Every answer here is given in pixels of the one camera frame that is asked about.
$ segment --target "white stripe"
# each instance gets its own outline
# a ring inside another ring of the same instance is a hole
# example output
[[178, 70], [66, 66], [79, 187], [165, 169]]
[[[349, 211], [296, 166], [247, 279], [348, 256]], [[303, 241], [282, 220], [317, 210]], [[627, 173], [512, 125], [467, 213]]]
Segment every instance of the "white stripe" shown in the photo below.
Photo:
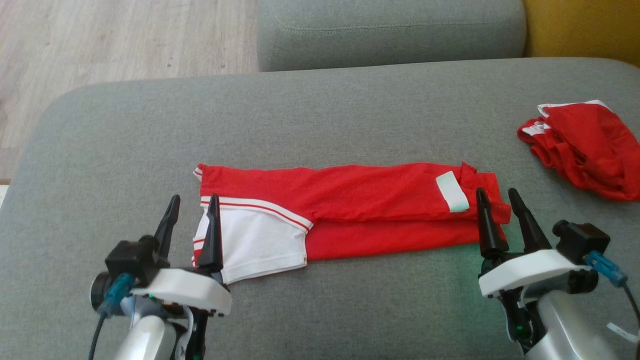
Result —
[[[200, 198], [201, 202], [209, 202], [211, 199], [211, 197], [208, 196], [203, 196]], [[311, 227], [314, 225], [311, 221], [307, 220], [304, 217], [301, 217], [300, 215], [293, 213], [292, 211], [289, 211], [279, 205], [276, 205], [272, 202], [268, 202], [268, 201], [264, 201], [264, 200], [258, 200], [258, 199], [243, 199], [243, 198], [239, 198], [239, 197], [220, 197], [220, 202], [231, 202], [234, 204], [238, 204], [238, 205], [256, 205], [256, 206], [262, 206], [264, 208], [267, 209], [262, 209], [262, 208], [250, 208], [256, 211], [263, 211], [269, 214], [273, 214], [279, 218], [281, 218], [282, 220], [290, 223], [293, 226], [299, 227], [300, 229], [307, 231], [306, 229], [304, 229], [303, 227], [301, 227], [299, 224], [290, 221], [288, 218], [293, 219], [301, 224], [303, 224], [304, 226], [306, 226], [308, 229], [311, 229]], [[207, 207], [206, 204], [202, 204], [201, 206], [203, 208]], [[233, 205], [220, 205], [221, 209], [248, 209], [247, 206], [233, 206]]]
[[462, 192], [456, 176], [453, 171], [444, 173], [436, 177], [436, 183], [440, 189], [440, 193], [444, 200], [449, 205], [449, 211], [452, 213], [459, 213], [469, 209], [469, 201], [467, 196]]
[[606, 106], [604, 104], [604, 102], [602, 102], [600, 100], [591, 100], [591, 101], [586, 101], [586, 102], [569, 102], [568, 104], [540, 104], [540, 105], [538, 105], [538, 111], [540, 111], [542, 116], [549, 117], [549, 114], [547, 113], [545, 108], [557, 108], [557, 107], [560, 107], [560, 106], [567, 106], [567, 105], [573, 105], [573, 104], [598, 104], [598, 105], [602, 105], [605, 108], [609, 109], [609, 107]]
[[540, 129], [535, 125], [529, 126], [529, 127], [523, 127], [522, 132], [529, 136], [540, 135], [545, 133], [544, 131], [540, 131]]
[[193, 171], [193, 175], [196, 175], [198, 180], [202, 181], [202, 169], [199, 166]]

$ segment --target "gray sofa cushion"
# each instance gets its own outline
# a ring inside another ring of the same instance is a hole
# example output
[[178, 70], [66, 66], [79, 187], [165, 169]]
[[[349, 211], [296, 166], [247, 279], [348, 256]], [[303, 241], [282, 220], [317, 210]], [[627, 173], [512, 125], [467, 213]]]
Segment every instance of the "gray sofa cushion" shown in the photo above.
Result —
[[517, 58], [520, 0], [260, 0], [263, 71]]
[[[43, 115], [0, 209], [0, 348], [7, 359], [85, 356], [89, 286], [122, 239], [155, 230], [182, 196], [170, 261], [188, 266], [200, 219], [198, 162], [239, 168], [467, 161], [552, 225], [592, 222], [640, 293], [638, 204], [581, 192], [516, 137], [536, 105], [600, 99], [640, 134], [640, 71], [599, 59], [514, 59], [279, 72], [89, 86]], [[517, 221], [506, 227], [522, 249]], [[207, 331], [215, 359], [518, 358], [495, 300], [480, 295], [477, 245], [310, 263], [231, 286]], [[575, 297], [588, 320], [634, 331], [607, 281]], [[128, 322], [108, 321], [107, 359]], [[633, 345], [613, 333], [621, 355]]]

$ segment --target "red fabric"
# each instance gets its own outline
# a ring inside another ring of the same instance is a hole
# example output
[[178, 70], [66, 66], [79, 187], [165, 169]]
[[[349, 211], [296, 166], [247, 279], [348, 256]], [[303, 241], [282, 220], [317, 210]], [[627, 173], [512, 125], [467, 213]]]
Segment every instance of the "red fabric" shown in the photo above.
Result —
[[[493, 174], [477, 174], [463, 163], [460, 167], [412, 163], [393, 167], [344, 165], [320, 170], [291, 168], [241, 170], [199, 164], [201, 196], [259, 199], [316, 220], [447, 220], [474, 219], [476, 188], [491, 188], [498, 217], [510, 217], [511, 208], [499, 199]], [[435, 178], [453, 171], [469, 200], [470, 211], [451, 213], [440, 195]]]
[[[503, 239], [504, 233], [498, 227]], [[477, 243], [476, 221], [320, 221], [307, 234], [309, 261], [431, 250]]]
[[[548, 117], [527, 121], [518, 137], [548, 168], [581, 190], [611, 200], [640, 200], [640, 145], [611, 110], [599, 104], [546, 107]], [[543, 134], [522, 131], [536, 121]]]
[[[482, 186], [498, 224], [511, 208], [500, 199], [495, 174], [412, 163], [393, 167], [345, 165], [320, 170], [240, 170], [200, 164], [201, 196], [259, 199], [314, 223], [306, 237], [309, 260], [434, 249], [478, 241], [475, 191]], [[451, 213], [436, 177], [453, 171], [470, 209]]]

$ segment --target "robotic arm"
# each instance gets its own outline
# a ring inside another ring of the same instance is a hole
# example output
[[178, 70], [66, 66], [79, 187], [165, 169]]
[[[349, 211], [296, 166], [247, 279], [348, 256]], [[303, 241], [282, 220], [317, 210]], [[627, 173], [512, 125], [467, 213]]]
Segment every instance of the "robotic arm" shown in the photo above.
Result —
[[[93, 358], [102, 323], [113, 315], [131, 318], [129, 333], [115, 359], [201, 360], [209, 317], [230, 313], [231, 294], [222, 282], [220, 201], [211, 197], [209, 228], [198, 268], [171, 268], [167, 256], [180, 197], [174, 195], [154, 236], [121, 241], [105, 259], [90, 300], [100, 321], [92, 341]], [[186, 319], [187, 326], [174, 320]]]
[[480, 290], [484, 297], [497, 299], [502, 305], [509, 339], [518, 342], [525, 360], [617, 359], [600, 333], [584, 321], [570, 296], [593, 291], [600, 273], [615, 287], [624, 287], [638, 314], [626, 285], [627, 276], [602, 255], [609, 236], [594, 225], [561, 220], [553, 228], [560, 242], [552, 249], [512, 188], [509, 199], [525, 247], [523, 253], [510, 253], [493, 222], [484, 190], [478, 189], [476, 197], [484, 258], [478, 277]]
[[[491, 216], [483, 189], [476, 193], [480, 253], [484, 258], [478, 283], [481, 293], [504, 309], [507, 334], [525, 360], [615, 360], [598, 331], [583, 319], [570, 294], [589, 293], [599, 274], [622, 287], [636, 316], [640, 312], [626, 285], [627, 276], [603, 257], [610, 238], [591, 224], [565, 220], [553, 229], [560, 237], [552, 249], [546, 236], [515, 189], [509, 199], [520, 222], [523, 253], [509, 252]], [[93, 336], [93, 359], [100, 328], [113, 315], [131, 318], [129, 333], [115, 359], [202, 360], [209, 317], [230, 313], [231, 294], [223, 284], [220, 202], [211, 197], [209, 228], [198, 268], [171, 268], [167, 256], [180, 207], [174, 195], [154, 236], [121, 241], [105, 259], [90, 300], [100, 320]], [[176, 320], [186, 319], [187, 326]], [[639, 359], [638, 347], [636, 359]]]

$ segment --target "white label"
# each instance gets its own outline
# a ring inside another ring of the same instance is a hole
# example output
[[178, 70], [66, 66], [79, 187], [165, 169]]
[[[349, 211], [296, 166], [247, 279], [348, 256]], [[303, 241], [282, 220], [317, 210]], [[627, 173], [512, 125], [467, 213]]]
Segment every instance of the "white label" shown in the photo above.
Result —
[[456, 176], [453, 171], [444, 173], [436, 177], [436, 183], [440, 189], [440, 193], [444, 200], [449, 205], [449, 211], [452, 213], [459, 213], [469, 209], [469, 201], [467, 196], [462, 192]]
[[534, 136], [544, 134], [546, 129], [551, 129], [551, 127], [546, 122], [536, 121], [529, 127], [523, 127], [522, 132], [530, 136]]

